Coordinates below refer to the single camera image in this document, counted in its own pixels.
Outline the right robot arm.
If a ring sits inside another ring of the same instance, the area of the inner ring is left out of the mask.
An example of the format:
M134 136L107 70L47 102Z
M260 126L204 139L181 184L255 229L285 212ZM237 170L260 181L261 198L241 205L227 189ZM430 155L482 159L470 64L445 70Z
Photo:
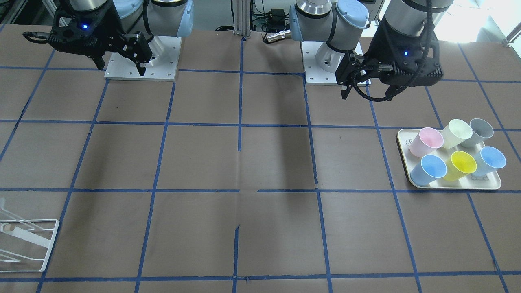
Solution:
M143 77L166 57L160 37L188 37L193 22L191 0L62 0L41 39L59 52L86 56L99 70L106 52L114 52Z

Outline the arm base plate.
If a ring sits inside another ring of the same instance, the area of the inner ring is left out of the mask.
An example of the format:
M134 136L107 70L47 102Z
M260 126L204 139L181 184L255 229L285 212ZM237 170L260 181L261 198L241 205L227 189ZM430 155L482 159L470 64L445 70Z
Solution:
M344 57L326 42L301 42L302 61L308 85L337 86L335 72Z
M175 81L183 40L180 37L154 37L149 43L153 56L145 65L146 72L143 76L138 73L132 61L113 52L104 77L109 80Z

